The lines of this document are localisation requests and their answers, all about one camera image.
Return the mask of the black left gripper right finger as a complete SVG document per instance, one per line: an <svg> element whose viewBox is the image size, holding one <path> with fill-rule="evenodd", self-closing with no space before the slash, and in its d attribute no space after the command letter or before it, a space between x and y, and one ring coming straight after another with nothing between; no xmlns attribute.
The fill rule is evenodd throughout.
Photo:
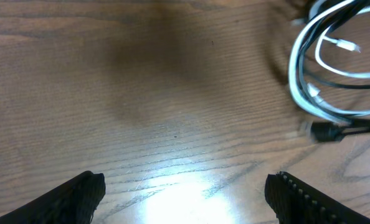
<svg viewBox="0 0 370 224"><path fill-rule="evenodd" d="M355 212L288 172L269 174L265 200L283 224L370 224Z"/></svg>

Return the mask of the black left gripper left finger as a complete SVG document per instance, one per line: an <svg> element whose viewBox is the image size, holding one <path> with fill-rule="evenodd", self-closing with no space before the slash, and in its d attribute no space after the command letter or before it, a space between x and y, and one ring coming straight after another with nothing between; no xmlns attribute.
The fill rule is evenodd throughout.
<svg viewBox="0 0 370 224"><path fill-rule="evenodd" d="M90 224L106 193L105 176L85 171L0 217L0 224Z"/></svg>

